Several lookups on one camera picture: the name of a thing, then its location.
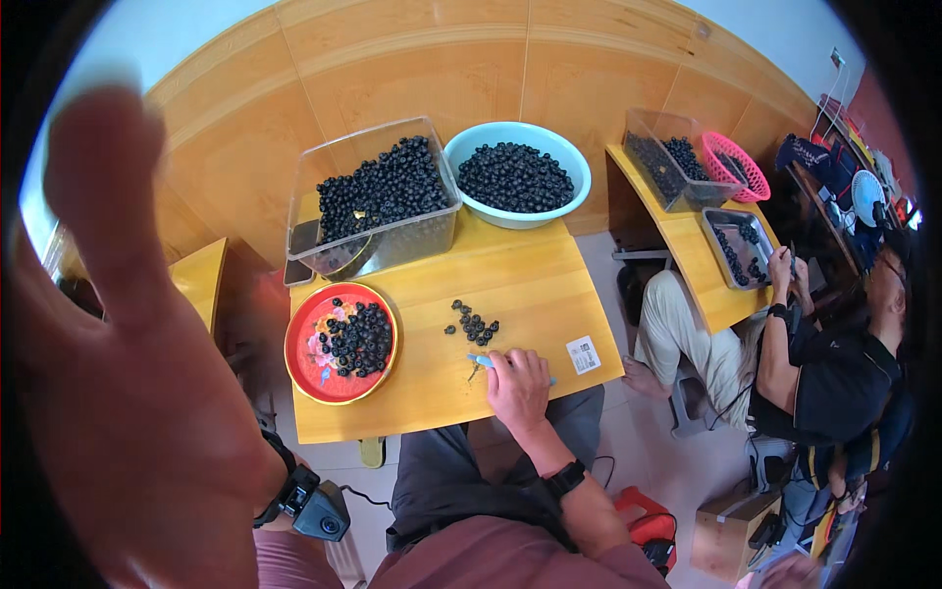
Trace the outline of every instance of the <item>yellow table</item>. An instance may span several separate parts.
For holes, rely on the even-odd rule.
[[[700,213],[664,211],[634,163],[625,155],[622,146],[608,145],[606,151],[638,194],[648,215],[654,220],[654,224],[690,289],[700,317],[711,334],[749,317],[769,304],[772,295],[770,286],[755,290],[739,290],[726,285],[723,270],[700,224]],[[756,215],[769,235],[772,246],[776,248],[779,246],[778,238],[758,205],[726,201],[723,208],[747,211]]]
[[[451,250],[357,279],[393,307],[402,348],[389,378],[372,395],[349,405],[318,403],[294,387],[298,441],[334,442],[402,434],[494,414],[487,404],[487,374],[466,359],[482,352],[461,329],[445,335],[461,299],[500,331],[488,349],[532,348],[549,359],[557,398],[624,374],[609,322],[576,242],[562,220],[527,231],[495,227],[458,213]],[[291,312],[325,286],[321,277],[291,289]],[[600,360],[576,375],[566,344],[585,335]]]
[[[173,284],[200,314],[210,335],[216,328],[219,284],[227,242],[228,239],[223,237],[168,267]]]

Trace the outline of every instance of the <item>cardboard box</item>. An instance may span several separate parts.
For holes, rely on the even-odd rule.
[[[726,582],[742,579],[758,552],[749,548],[749,538],[766,514],[779,513],[781,503],[781,495],[775,491],[730,495],[701,506],[694,524],[690,564]]]

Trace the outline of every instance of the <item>beige pants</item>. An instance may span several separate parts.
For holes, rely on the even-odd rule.
[[[745,319],[737,326],[743,339],[728,328],[710,335],[683,278],[664,270],[644,288],[634,357],[647,365],[663,384],[674,384],[683,353],[703,380],[716,412],[722,413],[723,420],[731,426],[749,431],[747,388],[755,376],[762,317],[763,314],[756,314],[755,319]]]

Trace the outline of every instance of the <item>white fan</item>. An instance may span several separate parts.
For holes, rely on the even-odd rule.
[[[853,212],[857,214],[857,218],[867,227],[876,227],[873,204],[885,205],[883,187],[877,177],[866,170],[854,174],[851,182],[851,198],[853,198]]]

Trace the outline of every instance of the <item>pink shirt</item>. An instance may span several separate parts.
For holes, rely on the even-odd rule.
[[[324,554],[301,536],[255,532],[261,587],[341,589]],[[625,544],[598,562],[571,554],[543,528],[477,515],[383,559],[370,589],[488,587],[667,588],[640,548]]]

